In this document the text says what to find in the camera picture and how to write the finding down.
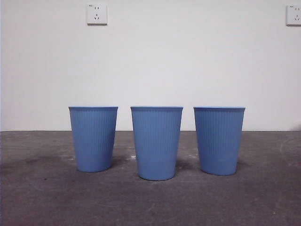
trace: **concrete floor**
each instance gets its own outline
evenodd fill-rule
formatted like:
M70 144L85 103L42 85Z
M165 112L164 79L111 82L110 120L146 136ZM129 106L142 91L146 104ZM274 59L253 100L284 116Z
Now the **concrete floor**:
M182 132L177 173L138 177L133 133L117 132L113 166L76 170L71 132L1 133L2 226L301 225L301 132L244 132L237 173L199 170Z

